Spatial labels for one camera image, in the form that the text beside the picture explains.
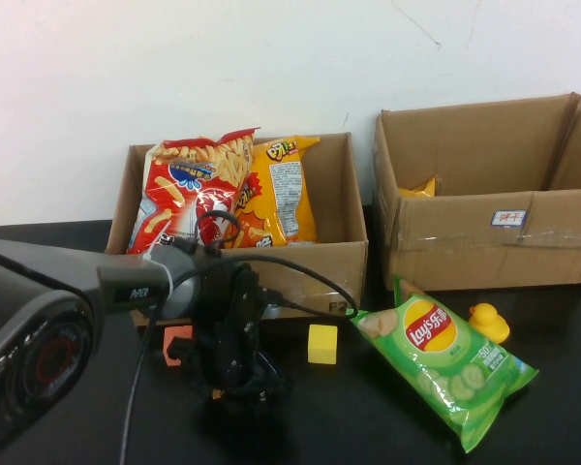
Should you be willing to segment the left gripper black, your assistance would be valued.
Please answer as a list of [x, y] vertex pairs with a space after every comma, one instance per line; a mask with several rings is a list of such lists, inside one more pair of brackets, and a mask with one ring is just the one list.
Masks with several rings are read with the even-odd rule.
[[194, 391], [213, 401], [231, 399], [231, 388], [257, 400], [286, 398], [291, 380], [260, 349], [260, 319], [277, 293], [246, 263], [217, 261], [193, 281], [196, 300], [186, 309], [192, 336], [171, 339], [171, 358], [194, 378]]

